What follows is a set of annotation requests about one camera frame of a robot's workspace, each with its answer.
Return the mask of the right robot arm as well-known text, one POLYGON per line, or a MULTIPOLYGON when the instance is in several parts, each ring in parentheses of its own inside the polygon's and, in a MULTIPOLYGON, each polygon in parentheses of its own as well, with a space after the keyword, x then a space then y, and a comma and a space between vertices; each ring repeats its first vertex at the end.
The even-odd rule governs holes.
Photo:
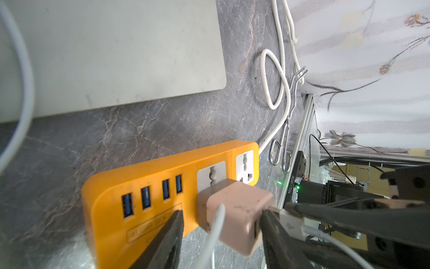
POLYGON ((367 236, 368 254, 404 269, 430 266, 430 167, 384 172, 390 197, 346 183, 301 181, 296 202, 283 209, 330 224, 337 232, 367 236))

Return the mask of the pink charger adapter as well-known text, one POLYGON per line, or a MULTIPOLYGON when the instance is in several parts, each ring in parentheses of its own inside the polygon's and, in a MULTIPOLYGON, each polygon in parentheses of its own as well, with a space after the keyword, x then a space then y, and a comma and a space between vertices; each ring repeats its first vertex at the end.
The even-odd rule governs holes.
POLYGON ((259 218, 274 206, 274 196, 243 182, 225 179, 199 192, 196 200, 197 222, 212 231, 217 207, 225 206, 225 221, 219 240, 244 257, 250 257, 262 243, 259 218))

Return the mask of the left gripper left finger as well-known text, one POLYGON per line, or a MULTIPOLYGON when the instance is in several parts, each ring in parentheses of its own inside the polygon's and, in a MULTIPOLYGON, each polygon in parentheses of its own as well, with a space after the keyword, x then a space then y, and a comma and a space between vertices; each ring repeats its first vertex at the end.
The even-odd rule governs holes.
POLYGON ((176 210, 130 269, 177 269, 183 233, 183 211, 176 210))

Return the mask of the orange power strip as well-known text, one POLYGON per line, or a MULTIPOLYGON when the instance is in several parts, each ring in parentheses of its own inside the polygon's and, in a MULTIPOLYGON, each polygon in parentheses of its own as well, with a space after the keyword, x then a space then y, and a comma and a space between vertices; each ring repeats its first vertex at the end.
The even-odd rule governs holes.
POLYGON ((181 211, 184 235, 197 228, 198 193, 225 179, 255 185, 259 147, 232 140, 107 170, 83 185, 87 245, 99 269, 127 269, 171 215, 181 211))

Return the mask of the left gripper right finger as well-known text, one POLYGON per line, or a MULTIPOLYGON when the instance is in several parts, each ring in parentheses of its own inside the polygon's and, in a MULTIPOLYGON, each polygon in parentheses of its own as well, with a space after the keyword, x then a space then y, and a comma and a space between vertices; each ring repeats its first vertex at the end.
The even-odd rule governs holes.
POLYGON ((303 220, 286 210, 266 209, 259 219, 266 268, 315 269, 322 267, 320 253, 306 243, 303 220))

